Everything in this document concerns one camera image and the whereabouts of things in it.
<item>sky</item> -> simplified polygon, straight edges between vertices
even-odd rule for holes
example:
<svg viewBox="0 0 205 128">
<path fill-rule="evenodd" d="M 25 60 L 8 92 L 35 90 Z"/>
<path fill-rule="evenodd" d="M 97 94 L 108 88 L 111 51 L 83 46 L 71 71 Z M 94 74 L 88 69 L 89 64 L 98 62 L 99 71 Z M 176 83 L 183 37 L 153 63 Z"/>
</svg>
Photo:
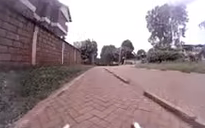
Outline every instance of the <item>sky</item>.
<svg viewBox="0 0 205 128">
<path fill-rule="evenodd" d="M 205 30 L 198 24 L 205 20 L 205 0 L 59 0 L 68 5 L 72 22 L 68 23 L 66 40 L 93 39 L 98 44 L 98 55 L 103 45 L 115 45 L 129 39 L 135 52 L 148 50 L 150 33 L 146 28 L 145 16 L 148 10 L 164 3 L 187 4 L 189 23 L 187 24 L 187 44 L 204 44 Z"/>
</svg>

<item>paved walkway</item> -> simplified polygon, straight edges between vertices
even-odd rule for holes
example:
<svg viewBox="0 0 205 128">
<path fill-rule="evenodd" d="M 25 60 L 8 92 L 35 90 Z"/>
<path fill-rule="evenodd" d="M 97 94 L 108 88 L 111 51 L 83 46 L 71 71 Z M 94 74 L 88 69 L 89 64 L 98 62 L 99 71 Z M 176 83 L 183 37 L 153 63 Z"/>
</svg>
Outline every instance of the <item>paved walkway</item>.
<svg viewBox="0 0 205 128">
<path fill-rule="evenodd" d="M 109 67 L 128 79 L 135 88 L 144 88 L 205 120 L 205 74 Z"/>
<path fill-rule="evenodd" d="M 102 67 L 40 102 L 18 121 L 20 128 L 130 128 L 133 121 L 143 128 L 189 128 L 186 123 L 143 97 Z"/>
</svg>

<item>bush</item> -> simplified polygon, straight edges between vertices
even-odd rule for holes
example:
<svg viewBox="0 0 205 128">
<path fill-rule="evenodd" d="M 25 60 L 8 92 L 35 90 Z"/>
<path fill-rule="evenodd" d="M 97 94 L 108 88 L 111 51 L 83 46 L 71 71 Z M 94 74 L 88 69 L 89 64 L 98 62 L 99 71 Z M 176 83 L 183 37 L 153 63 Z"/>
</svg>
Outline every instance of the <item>bush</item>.
<svg viewBox="0 0 205 128">
<path fill-rule="evenodd" d="M 176 61 L 183 59 L 183 53 L 178 51 L 162 51 L 162 50 L 153 50 L 148 53 L 147 60 L 150 63 L 161 63 L 163 61 Z"/>
</svg>

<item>grass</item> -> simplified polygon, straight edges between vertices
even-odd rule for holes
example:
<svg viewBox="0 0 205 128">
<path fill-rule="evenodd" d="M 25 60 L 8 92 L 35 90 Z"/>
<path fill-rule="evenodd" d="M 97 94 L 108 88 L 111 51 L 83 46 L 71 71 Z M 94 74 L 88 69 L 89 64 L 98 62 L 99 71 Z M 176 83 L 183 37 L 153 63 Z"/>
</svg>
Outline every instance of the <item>grass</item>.
<svg viewBox="0 0 205 128">
<path fill-rule="evenodd" d="M 12 124 L 90 66 L 52 66 L 0 72 L 0 123 Z"/>
<path fill-rule="evenodd" d="M 205 63 L 193 63 L 193 62 L 165 62 L 165 63 L 145 63 L 137 64 L 137 68 L 147 69 L 159 69 L 162 71 L 176 70 L 184 73 L 203 73 L 205 74 Z"/>
</svg>

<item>road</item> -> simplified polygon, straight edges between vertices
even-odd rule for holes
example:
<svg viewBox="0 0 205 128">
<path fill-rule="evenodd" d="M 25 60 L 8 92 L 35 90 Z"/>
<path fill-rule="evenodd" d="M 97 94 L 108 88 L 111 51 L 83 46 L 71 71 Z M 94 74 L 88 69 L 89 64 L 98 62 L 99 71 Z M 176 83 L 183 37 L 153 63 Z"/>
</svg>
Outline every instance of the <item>road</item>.
<svg viewBox="0 0 205 128">
<path fill-rule="evenodd" d="M 205 74 L 137 69 L 134 66 L 109 69 L 135 87 L 149 90 L 205 120 Z"/>
<path fill-rule="evenodd" d="M 104 67 L 90 69 L 41 101 L 18 128 L 190 128 L 188 124 L 125 84 Z"/>
</svg>

